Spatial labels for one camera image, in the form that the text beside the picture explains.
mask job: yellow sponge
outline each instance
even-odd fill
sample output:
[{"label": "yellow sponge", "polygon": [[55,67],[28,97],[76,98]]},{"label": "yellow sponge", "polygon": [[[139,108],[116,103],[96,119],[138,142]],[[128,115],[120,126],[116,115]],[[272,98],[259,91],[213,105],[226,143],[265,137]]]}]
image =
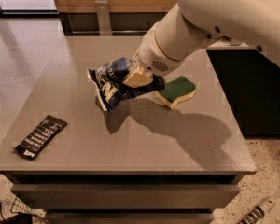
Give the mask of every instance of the yellow sponge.
[{"label": "yellow sponge", "polygon": [[157,97],[170,109],[178,103],[187,101],[196,93],[196,85],[180,76],[178,79],[166,83],[164,90],[157,91]]}]

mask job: green and yellow sponge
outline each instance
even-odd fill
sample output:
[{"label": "green and yellow sponge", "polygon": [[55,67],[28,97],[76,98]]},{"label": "green and yellow sponge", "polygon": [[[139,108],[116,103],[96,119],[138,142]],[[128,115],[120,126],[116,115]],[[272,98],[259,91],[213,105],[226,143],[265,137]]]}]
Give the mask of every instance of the green and yellow sponge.
[{"label": "green and yellow sponge", "polygon": [[183,101],[192,98],[196,93],[196,85],[183,76],[166,83],[165,89],[157,91],[157,97],[170,109]]}]

